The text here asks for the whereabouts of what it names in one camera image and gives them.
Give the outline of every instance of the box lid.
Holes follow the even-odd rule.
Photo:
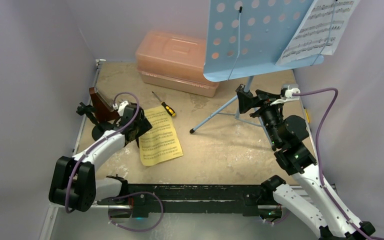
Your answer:
[[[140,71],[208,83],[204,77],[206,40],[151,31],[136,51]]]

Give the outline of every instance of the yellow screwdriver handle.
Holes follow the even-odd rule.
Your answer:
[[[168,114],[170,114],[170,116],[172,117],[175,117],[176,116],[176,112],[173,110],[173,108],[171,108],[169,105],[167,105],[165,102],[161,102],[161,105],[165,108],[165,110],[167,111]]]

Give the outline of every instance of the tabletop surface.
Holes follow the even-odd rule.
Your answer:
[[[296,184],[278,166],[261,127],[238,121],[233,116],[216,115],[194,134],[189,133],[191,128],[234,97],[235,89],[246,81],[246,78],[240,78],[221,82],[214,97],[205,97],[143,83],[135,63],[105,62],[96,84],[101,95],[112,99],[119,92],[132,92],[143,109],[150,109],[160,104],[152,94],[154,91],[177,113],[173,122],[183,156],[144,166],[139,149],[132,142],[110,157],[97,170],[96,178],[118,174],[136,184],[260,184],[279,175],[289,184]],[[292,83],[295,83],[292,70],[278,71],[255,76],[250,90],[254,95],[256,89],[278,94],[283,84]],[[122,99],[134,102],[130,96],[120,96],[118,101]],[[235,101],[224,112],[235,113],[237,107]],[[257,119],[249,117],[249,113],[251,111],[242,114],[241,118],[258,123]],[[285,118],[289,115],[303,117],[301,102],[286,103],[283,114]],[[94,142],[93,126],[86,120],[78,152]],[[304,144],[313,153],[310,138],[305,139]]]

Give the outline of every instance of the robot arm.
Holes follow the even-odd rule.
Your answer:
[[[273,199],[291,210],[321,239],[365,239],[352,224],[359,225],[369,236],[373,234],[375,229],[370,222],[362,222],[353,214],[326,180],[325,185],[322,185],[317,161],[302,142],[309,136],[305,120],[296,115],[283,119],[281,111],[283,104],[299,100],[299,97],[292,96],[293,93],[300,92],[298,86],[284,85],[280,95],[256,90],[257,96],[253,96],[250,92],[244,92],[242,85],[236,92],[241,114],[251,108],[260,107],[250,116],[263,119],[270,140],[278,149],[274,153],[277,163],[302,186],[317,208],[294,194],[291,187],[278,176],[268,180],[273,183],[273,179],[276,179],[276,185],[270,185]],[[349,221],[345,219],[324,188],[327,188],[331,197],[346,211]]]
[[[106,131],[95,131],[100,134],[96,141],[84,151],[72,156],[62,156],[55,165],[52,182],[49,190],[49,200],[52,203],[65,205],[66,194],[69,194],[69,208],[81,212],[87,211],[94,201],[109,197],[125,195],[128,190],[128,182],[122,177],[107,176],[105,179],[95,179],[95,172],[107,161],[115,152],[124,148],[128,143],[136,140],[152,128],[144,114],[144,110],[139,107],[139,113],[134,121],[121,133],[116,132],[131,120],[136,111],[137,105],[127,101],[122,102],[117,107],[120,115],[117,123],[110,127],[105,126]],[[76,170],[77,179],[73,181],[71,189],[67,192],[69,176],[74,170],[75,164],[81,159],[81,163]]]

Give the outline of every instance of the white wall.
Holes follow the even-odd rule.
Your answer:
[[[0,0],[0,239],[38,239],[94,64],[64,0]]]
[[[384,237],[384,0],[362,0],[334,56],[295,70],[305,91],[339,89],[320,134],[327,178]],[[304,97],[316,128],[332,93]]]
[[[67,0],[97,59],[132,61],[150,30],[205,39],[209,0]]]

